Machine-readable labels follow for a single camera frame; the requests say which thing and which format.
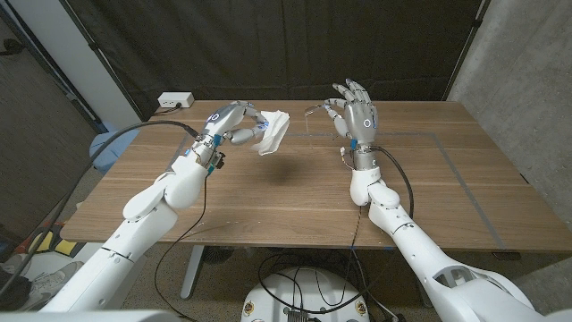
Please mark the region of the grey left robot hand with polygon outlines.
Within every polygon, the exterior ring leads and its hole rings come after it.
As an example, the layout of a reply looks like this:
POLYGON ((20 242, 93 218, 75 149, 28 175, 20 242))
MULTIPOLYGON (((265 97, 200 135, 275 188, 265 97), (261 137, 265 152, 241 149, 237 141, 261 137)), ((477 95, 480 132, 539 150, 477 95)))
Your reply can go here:
POLYGON ((207 119, 205 126, 197 137, 212 148, 216 148, 228 140, 232 145, 241 145, 251 139, 260 137, 269 127, 269 121, 254 105, 247 101, 232 101, 220 107, 207 119), (249 129, 236 129, 245 117, 254 120, 255 126, 249 129))

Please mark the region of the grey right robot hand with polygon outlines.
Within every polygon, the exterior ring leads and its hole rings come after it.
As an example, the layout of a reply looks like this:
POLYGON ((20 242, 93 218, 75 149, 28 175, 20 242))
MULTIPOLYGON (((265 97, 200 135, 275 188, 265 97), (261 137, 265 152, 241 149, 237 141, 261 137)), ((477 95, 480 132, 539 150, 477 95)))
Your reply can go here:
POLYGON ((356 81, 346 79, 346 85, 332 87, 343 98, 328 98, 323 108, 333 120, 336 131, 358 144, 373 143, 378 127, 378 113, 368 92, 356 81))

